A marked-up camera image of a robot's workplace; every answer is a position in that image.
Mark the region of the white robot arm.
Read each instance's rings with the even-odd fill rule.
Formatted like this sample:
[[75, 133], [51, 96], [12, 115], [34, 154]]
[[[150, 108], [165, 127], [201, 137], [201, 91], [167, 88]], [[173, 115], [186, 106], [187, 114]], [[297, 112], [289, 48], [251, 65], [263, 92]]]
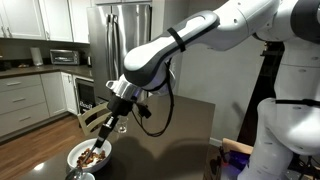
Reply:
[[124, 72], [107, 82], [110, 117], [125, 116], [141, 92], [171, 90], [169, 60], [203, 44], [228, 52], [254, 36], [284, 52], [274, 96], [258, 106], [257, 135], [237, 180], [285, 180], [294, 155], [320, 154], [320, 0], [227, 0], [195, 13], [128, 52]]

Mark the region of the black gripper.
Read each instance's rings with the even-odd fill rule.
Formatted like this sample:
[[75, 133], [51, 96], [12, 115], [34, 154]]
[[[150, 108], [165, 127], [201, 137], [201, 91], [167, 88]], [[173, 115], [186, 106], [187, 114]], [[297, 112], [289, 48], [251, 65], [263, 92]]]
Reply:
[[110, 133], [110, 129], [113, 129], [120, 116], [127, 116], [132, 110], [133, 103], [131, 101], [122, 99], [116, 95], [113, 95], [109, 101], [107, 108], [111, 111], [111, 115], [108, 117], [106, 126], [102, 126], [94, 146], [101, 148], [104, 141]]

